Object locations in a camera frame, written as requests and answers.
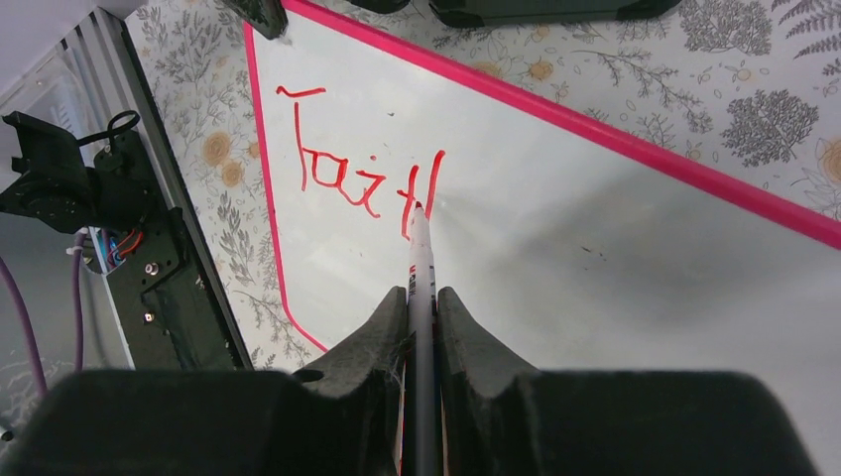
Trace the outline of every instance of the floral pattern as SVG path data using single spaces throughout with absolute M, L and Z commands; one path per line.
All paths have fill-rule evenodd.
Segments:
M 425 0 L 316 3 L 841 219 L 841 0 L 472 30 Z M 280 302 L 240 21 L 213 0 L 150 0 L 127 24 L 252 360 L 293 370 L 319 351 Z

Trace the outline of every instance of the purple cable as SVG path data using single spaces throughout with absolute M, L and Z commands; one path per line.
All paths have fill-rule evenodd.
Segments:
M 84 243 L 84 233 L 76 233 L 73 240 L 73 308 L 76 318 L 76 359 L 73 362 L 75 371 L 81 370 L 84 359 L 84 321 L 81 315 L 81 288 L 79 286 L 79 267 L 81 265 L 81 245 Z
M 6 267 L 6 262 L 3 261 L 2 257 L 0 257 L 0 275 L 3 276 L 3 281 L 6 282 L 6 288 L 9 289 L 9 294 L 12 295 L 15 307 L 18 308 L 18 317 L 20 317 L 21 326 L 24 328 L 27 350 L 29 351 L 29 361 L 32 364 L 32 379 L 35 381 L 38 394 L 43 397 L 47 394 L 47 378 L 44 377 L 44 367 L 41 365 L 41 355 L 38 353 L 35 331 L 32 330 L 32 321 L 29 318 L 24 297 L 21 296 L 18 284 L 15 283 L 15 278 L 12 276 L 9 268 Z

